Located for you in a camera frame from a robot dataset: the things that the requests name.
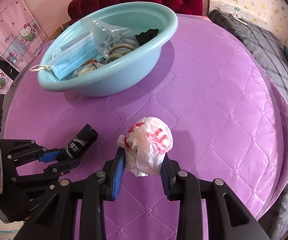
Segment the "plastic bag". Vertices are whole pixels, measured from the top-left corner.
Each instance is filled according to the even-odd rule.
[[[135,49],[139,47],[139,43],[130,28],[114,26],[91,17],[89,20],[95,47],[104,58],[108,58],[110,49],[119,44],[131,45]],[[126,51],[129,50],[120,48],[115,50],[115,53],[124,54]]]
[[[159,176],[165,153],[173,147],[172,133],[156,117],[142,118],[120,135],[117,145],[125,149],[125,167],[135,176]]]
[[[72,74],[72,78],[76,78],[79,76],[82,76],[86,73],[89,73],[93,70],[96,70],[100,67],[102,67],[104,64],[99,63],[97,60],[95,59],[91,59],[88,62],[84,63],[81,67],[78,67],[74,73]]]

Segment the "black cloth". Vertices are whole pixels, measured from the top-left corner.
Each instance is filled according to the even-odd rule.
[[[158,35],[158,29],[149,29],[147,32],[140,33],[139,35],[135,35],[137,41],[140,46],[144,45],[146,42],[155,38]]]

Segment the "metal screw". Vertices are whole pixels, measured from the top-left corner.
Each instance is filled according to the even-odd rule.
[[[67,186],[67,185],[69,185],[69,184],[70,184],[70,182],[69,182],[68,179],[63,179],[63,180],[60,181],[60,185],[61,185],[61,186]]]
[[[96,172],[96,176],[98,176],[99,178],[102,178],[105,176],[105,171],[97,171]]]
[[[186,177],[188,175],[187,171],[179,171],[179,176]]]
[[[219,185],[219,186],[223,186],[224,185],[224,181],[222,179],[216,179],[215,180],[215,184]]]

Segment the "blue gripper pad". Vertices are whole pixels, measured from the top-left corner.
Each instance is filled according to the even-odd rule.
[[[123,153],[120,157],[120,160],[116,168],[116,173],[113,179],[113,192],[112,192],[113,200],[116,200],[117,196],[120,193],[122,179],[124,175],[124,167],[125,167],[125,153]]]
[[[57,160],[57,156],[61,153],[62,149],[54,149],[47,151],[39,158],[39,162],[49,163]]]
[[[167,196],[167,199],[169,199],[170,194],[171,194],[171,192],[170,192],[170,178],[167,174],[164,162],[162,163],[162,166],[161,166],[160,175],[161,175],[164,194]]]

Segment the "clear plastic bag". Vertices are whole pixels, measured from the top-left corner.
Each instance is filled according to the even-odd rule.
[[[109,51],[116,45],[127,44],[135,49],[139,47],[139,43],[130,28],[114,26],[91,17],[89,20],[95,47],[104,58],[108,58]],[[129,52],[129,49],[120,48],[114,50],[115,53],[120,55],[126,54],[126,51]]]
[[[79,77],[79,76],[82,76],[86,73],[89,73],[93,70],[96,70],[100,67],[102,67],[104,64],[101,64],[99,63],[97,60],[95,59],[92,59],[86,63],[84,63],[81,67],[78,67],[74,73],[72,74],[72,78],[76,78],[76,77]]]

